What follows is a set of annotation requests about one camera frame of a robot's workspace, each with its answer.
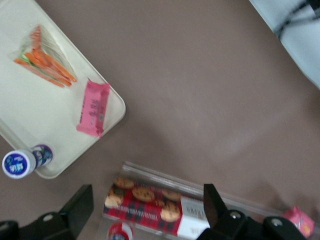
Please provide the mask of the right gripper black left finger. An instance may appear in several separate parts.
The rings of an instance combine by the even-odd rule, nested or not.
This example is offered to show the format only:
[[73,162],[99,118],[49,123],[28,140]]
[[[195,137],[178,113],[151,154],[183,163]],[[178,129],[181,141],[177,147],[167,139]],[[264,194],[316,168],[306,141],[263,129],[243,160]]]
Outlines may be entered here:
[[82,185],[58,211],[47,212],[20,227],[14,220],[0,223],[2,240],[75,240],[94,211],[93,187]]

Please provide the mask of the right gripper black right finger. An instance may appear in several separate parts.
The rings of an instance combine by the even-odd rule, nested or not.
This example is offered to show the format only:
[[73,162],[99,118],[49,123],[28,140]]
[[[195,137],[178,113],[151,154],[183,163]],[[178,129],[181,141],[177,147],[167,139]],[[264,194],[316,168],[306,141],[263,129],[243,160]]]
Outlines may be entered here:
[[228,209],[215,186],[203,185],[203,206],[209,227],[199,240],[304,240],[288,219],[268,216],[257,222],[237,209]]

